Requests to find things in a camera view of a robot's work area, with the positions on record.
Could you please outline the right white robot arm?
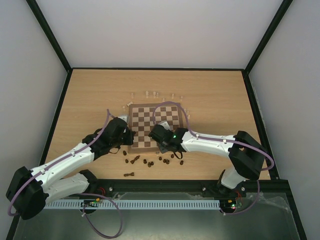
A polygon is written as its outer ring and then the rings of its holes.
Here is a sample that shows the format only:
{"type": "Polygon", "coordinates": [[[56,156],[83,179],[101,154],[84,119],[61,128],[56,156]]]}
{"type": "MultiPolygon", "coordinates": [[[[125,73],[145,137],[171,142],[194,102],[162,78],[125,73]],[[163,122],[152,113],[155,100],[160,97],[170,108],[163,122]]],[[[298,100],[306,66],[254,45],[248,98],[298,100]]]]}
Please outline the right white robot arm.
{"type": "Polygon", "coordinates": [[[232,167],[222,171],[213,188],[223,196],[239,191],[245,180],[257,181],[263,170],[265,149],[245,131],[222,136],[192,132],[182,127],[172,131],[163,122],[156,124],[148,136],[162,153],[180,153],[182,156],[187,152],[202,152],[229,159],[232,167]]]}

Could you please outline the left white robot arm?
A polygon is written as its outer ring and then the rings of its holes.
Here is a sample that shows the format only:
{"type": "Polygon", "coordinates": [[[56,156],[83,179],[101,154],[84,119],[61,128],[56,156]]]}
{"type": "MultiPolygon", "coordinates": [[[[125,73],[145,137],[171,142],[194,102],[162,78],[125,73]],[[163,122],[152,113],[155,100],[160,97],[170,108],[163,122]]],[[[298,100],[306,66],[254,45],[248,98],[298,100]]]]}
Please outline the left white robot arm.
{"type": "Polygon", "coordinates": [[[66,176],[109,154],[111,149],[131,146],[134,134],[129,128],[129,116],[120,115],[62,156],[32,169],[25,166],[17,169],[6,192],[9,207],[15,208],[23,220],[29,220],[55,200],[95,191],[97,179],[89,170],[66,176]]]}

